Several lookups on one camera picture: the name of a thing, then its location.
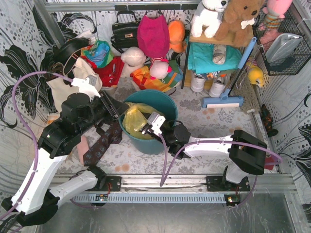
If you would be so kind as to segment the yellow trash bag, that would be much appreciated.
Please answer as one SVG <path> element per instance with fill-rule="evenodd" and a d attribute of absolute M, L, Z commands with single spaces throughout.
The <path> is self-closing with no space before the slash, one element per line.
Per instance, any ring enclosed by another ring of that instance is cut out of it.
<path fill-rule="evenodd" d="M 152 137 L 148 134 L 142 134 L 140 130 L 147 123 L 148 116 L 144 113 L 151 114 L 155 109 L 144 103 L 126 102 L 129 106 L 124 114 L 122 126 L 134 138 L 142 140 L 150 140 Z"/>

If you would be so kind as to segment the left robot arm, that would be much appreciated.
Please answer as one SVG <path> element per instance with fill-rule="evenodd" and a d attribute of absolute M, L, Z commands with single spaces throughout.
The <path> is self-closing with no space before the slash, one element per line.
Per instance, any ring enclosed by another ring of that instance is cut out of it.
<path fill-rule="evenodd" d="M 34 175 L 30 170 L 17 193 L 5 198 L 2 207 L 16 213 L 16 221 L 22 226 L 44 224 L 57 212 L 60 206 L 81 192 L 90 189 L 107 188 L 107 174 L 95 162 L 77 177 L 51 187 L 51 181 L 58 168 L 72 149 L 81 141 L 81 136 L 90 128 L 101 123 L 110 129 L 119 125 L 118 119 L 129 106 L 115 100 L 105 91 L 91 99 L 87 94 L 74 93 L 62 103 L 60 117 L 42 132 L 38 146 L 38 162 L 33 163 Z"/>

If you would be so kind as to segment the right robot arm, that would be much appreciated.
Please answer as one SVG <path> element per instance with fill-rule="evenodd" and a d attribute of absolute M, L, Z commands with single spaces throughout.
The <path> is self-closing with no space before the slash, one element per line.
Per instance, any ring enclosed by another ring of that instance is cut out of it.
<path fill-rule="evenodd" d="M 235 130 L 232 135 L 220 138 L 197 138 L 191 136 L 183 124 L 170 129 L 161 129 L 155 138 L 165 147 L 165 162 L 170 154 L 177 158 L 179 154 L 187 157 L 222 156 L 228 157 L 232 164 L 224 172 L 224 180 L 239 184 L 247 175 L 264 173 L 267 145 L 243 130 Z"/>

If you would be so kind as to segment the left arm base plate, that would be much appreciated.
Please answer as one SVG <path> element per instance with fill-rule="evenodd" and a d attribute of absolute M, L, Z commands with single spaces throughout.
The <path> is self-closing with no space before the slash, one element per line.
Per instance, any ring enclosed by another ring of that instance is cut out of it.
<path fill-rule="evenodd" d="M 106 176 L 98 182 L 97 190 L 119 192 L 121 190 L 121 176 Z"/>

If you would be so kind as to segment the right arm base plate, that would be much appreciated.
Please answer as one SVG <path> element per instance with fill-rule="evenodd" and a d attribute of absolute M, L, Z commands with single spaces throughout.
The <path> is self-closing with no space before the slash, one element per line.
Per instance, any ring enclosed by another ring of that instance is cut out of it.
<path fill-rule="evenodd" d="M 207 190 L 210 192 L 229 192 L 229 191 L 250 191 L 250 184 L 247 177 L 244 177 L 238 184 L 227 181 L 222 176 L 207 176 Z"/>

